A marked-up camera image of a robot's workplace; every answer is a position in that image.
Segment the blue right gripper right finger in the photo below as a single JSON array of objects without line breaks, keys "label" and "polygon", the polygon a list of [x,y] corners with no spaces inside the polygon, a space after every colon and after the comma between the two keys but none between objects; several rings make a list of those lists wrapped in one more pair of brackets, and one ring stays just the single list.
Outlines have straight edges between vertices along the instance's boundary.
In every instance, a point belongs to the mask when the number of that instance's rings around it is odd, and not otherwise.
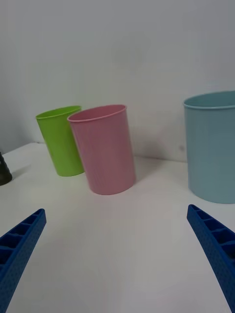
[{"label": "blue right gripper right finger", "polygon": [[188,206],[187,220],[210,263],[231,312],[235,312],[235,233],[193,204]]}]

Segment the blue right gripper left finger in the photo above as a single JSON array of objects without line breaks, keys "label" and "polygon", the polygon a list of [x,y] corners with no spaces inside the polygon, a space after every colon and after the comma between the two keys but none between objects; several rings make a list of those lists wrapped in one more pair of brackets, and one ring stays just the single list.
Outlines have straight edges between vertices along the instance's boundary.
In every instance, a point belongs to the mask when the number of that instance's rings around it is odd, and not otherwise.
[{"label": "blue right gripper left finger", "polygon": [[7,311],[45,225],[46,213],[40,208],[0,238],[0,312]]}]

